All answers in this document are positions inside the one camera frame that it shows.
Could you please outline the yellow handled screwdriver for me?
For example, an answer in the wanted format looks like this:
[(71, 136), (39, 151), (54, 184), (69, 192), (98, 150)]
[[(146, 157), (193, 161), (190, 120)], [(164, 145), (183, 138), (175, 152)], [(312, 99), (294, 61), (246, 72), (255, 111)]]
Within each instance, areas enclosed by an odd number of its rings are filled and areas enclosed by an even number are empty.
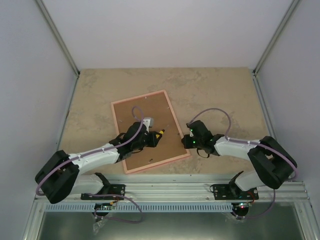
[(165, 133), (166, 129), (169, 127), (170, 125), (168, 124), (165, 128), (163, 128), (162, 130), (160, 130), (159, 132), (156, 133), (156, 139), (160, 139), (163, 134)]

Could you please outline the pink wooden photo frame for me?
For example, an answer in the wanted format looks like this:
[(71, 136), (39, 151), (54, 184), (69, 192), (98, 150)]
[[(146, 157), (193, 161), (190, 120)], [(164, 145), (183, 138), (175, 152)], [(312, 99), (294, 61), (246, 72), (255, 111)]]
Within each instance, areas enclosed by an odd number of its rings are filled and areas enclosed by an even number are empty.
[(181, 142), (183, 133), (165, 90), (114, 101), (111, 109), (116, 132), (123, 141), (136, 133), (141, 117), (152, 119), (127, 144), (133, 154), (122, 162), (126, 174), (190, 157)]

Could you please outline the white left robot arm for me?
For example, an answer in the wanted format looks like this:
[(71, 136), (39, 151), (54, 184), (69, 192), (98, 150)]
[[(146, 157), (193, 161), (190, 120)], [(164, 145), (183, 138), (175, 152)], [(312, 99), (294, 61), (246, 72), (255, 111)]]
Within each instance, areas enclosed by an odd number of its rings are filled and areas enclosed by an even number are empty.
[(70, 195), (82, 199), (111, 199), (120, 191), (113, 187), (102, 173), (83, 175), (104, 165), (119, 163), (145, 147), (155, 148), (164, 130), (150, 131), (152, 118), (134, 122), (127, 132), (120, 133), (105, 145), (82, 153), (67, 154), (56, 151), (35, 176), (36, 194), (57, 204)]

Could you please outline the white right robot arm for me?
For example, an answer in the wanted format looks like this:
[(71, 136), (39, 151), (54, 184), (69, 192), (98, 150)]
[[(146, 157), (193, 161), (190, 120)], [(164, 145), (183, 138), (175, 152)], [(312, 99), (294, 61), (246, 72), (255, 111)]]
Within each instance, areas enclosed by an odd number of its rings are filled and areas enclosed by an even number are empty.
[(267, 186), (278, 189), (293, 173), (297, 163), (271, 136), (261, 140), (242, 140), (213, 135), (205, 124), (196, 120), (187, 123), (189, 134), (181, 140), (185, 149), (204, 151), (207, 156), (231, 156), (250, 161), (254, 170), (239, 172), (229, 182), (229, 193), (236, 200), (247, 195), (248, 190)]

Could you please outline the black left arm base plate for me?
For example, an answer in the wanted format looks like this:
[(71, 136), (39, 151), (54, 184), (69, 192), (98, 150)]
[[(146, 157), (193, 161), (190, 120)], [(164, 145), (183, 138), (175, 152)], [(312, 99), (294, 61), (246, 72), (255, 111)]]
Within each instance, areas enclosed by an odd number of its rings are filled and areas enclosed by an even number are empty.
[(123, 200), (123, 196), (126, 192), (126, 185), (125, 184), (111, 184), (110, 186), (104, 186), (97, 195), (110, 195), (110, 196), (93, 196), (89, 195), (87, 193), (81, 194), (80, 199), (89, 201), (89, 200), (95, 200), (95, 201), (102, 201), (102, 200)]

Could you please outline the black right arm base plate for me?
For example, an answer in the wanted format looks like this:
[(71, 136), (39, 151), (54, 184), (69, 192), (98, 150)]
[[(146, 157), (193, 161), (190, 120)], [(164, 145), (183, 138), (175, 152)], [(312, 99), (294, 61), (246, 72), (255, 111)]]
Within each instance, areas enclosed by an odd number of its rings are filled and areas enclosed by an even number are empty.
[(212, 184), (209, 190), (213, 193), (215, 200), (253, 201), (259, 199), (257, 188), (244, 191), (235, 184)]

